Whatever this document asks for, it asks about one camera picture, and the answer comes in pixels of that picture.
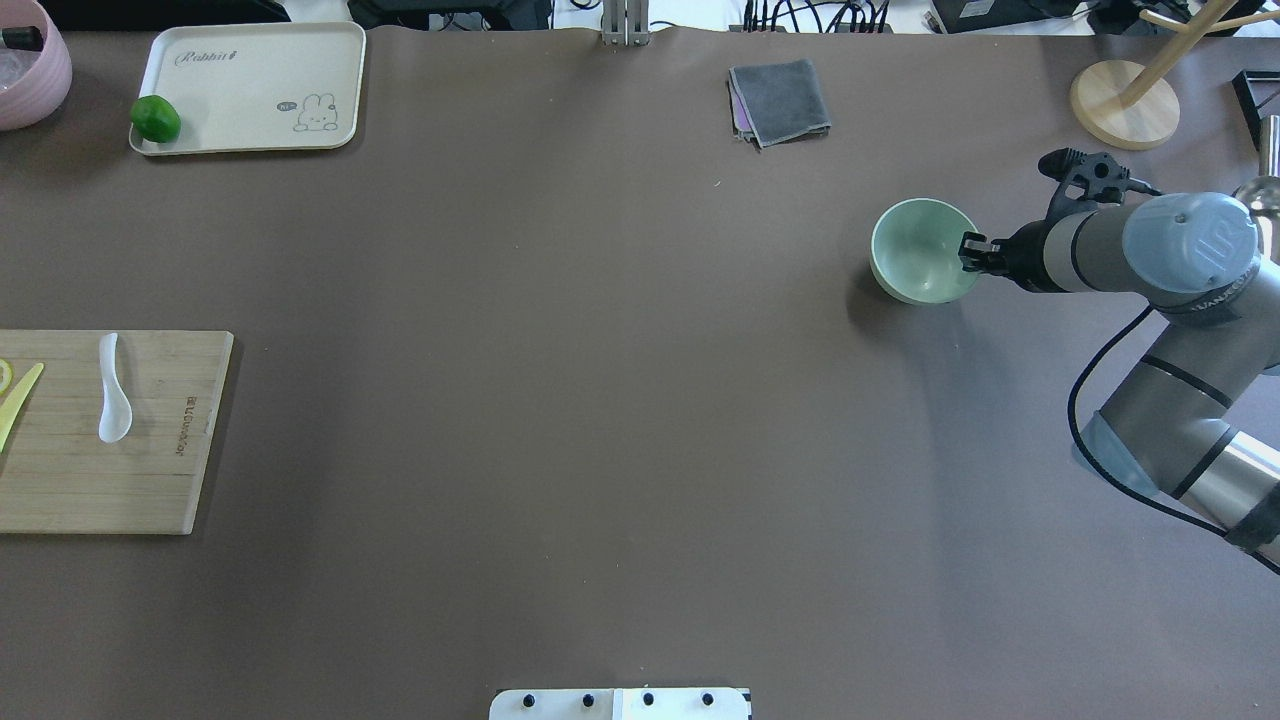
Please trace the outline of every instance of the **bowl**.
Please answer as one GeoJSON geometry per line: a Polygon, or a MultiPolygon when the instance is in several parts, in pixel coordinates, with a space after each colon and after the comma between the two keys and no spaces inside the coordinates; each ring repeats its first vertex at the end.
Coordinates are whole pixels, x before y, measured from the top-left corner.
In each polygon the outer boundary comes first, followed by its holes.
{"type": "Polygon", "coordinates": [[[0,91],[0,131],[42,120],[58,109],[72,86],[72,59],[54,20],[35,0],[0,0],[0,27],[36,26],[45,36],[40,58],[8,90],[0,91]]]}
{"type": "Polygon", "coordinates": [[[884,292],[902,302],[951,302],[978,282],[978,273],[966,273],[960,264],[960,241],[977,229],[941,200],[904,200],[876,220],[872,273],[884,292]]]}

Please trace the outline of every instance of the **blue joint cap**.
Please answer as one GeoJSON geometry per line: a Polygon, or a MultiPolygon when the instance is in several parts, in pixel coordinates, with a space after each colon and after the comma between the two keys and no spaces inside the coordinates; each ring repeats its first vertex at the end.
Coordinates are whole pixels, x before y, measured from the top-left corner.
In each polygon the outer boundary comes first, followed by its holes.
{"type": "Polygon", "coordinates": [[[1239,200],[1220,192],[1162,195],[1142,204],[1120,242],[1147,283],[1201,293],[1235,282],[1258,254],[1258,227],[1239,200]]]}
{"type": "MultiPolygon", "coordinates": [[[[1107,473],[1111,473],[1111,477],[1120,484],[1144,497],[1153,498],[1160,495],[1160,488],[1156,487],[1151,475],[1142,469],[1138,459],[1129,452],[1129,448],[1125,447],[1120,436],[1111,429],[1111,424],[1107,423],[1102,414],[1094,413],[1093,419],[1089,420],[1088,425],[1084,425],[1080,436],[1084,438],[1084,447],[1089,448],[1093,459],[1107,473]]],[[[1093,470],[1093,466],[1080,455],[1079,450],[1076,450],[1075,459],[1089,470],[1093,470]]]]}

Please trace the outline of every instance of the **gray cloth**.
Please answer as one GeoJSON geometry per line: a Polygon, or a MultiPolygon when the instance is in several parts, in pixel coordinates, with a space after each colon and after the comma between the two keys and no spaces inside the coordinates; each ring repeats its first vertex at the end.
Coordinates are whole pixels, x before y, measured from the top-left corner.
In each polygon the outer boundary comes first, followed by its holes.
{"type": "Polygon", "coordinates": [[[777,65],[737,65],[728,70],[731,95],[741,100],[750,122],[750,137],[760,147],[831,129],[827,104],[818,87],[818,72],[809,60],[777,65]]]}

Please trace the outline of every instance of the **cutting board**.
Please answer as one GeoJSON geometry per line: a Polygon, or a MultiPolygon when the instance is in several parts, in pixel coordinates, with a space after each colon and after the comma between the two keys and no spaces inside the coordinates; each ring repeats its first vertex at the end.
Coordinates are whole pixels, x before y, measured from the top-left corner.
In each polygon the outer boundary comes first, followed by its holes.
{"type": "Polygon", "coordinates": [[[104,334],[0,331],[15,384],[45,364],[0,452],[0,532],[191,533],[233,337],[120,331],[116,374],[133,427],[108,445],[97,437],[104,334]]]}

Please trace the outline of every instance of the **lime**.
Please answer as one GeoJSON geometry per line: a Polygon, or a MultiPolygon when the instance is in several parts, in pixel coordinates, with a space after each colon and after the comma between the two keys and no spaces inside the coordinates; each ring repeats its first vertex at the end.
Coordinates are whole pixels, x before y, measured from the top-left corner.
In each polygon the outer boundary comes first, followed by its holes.
{"type": "Polygon", "coordinates": [[[173,142],[182,131],[178,110],[159,95],[138,97],[129,109],[129,120],[138,135],[151,142],[173,142]]]}

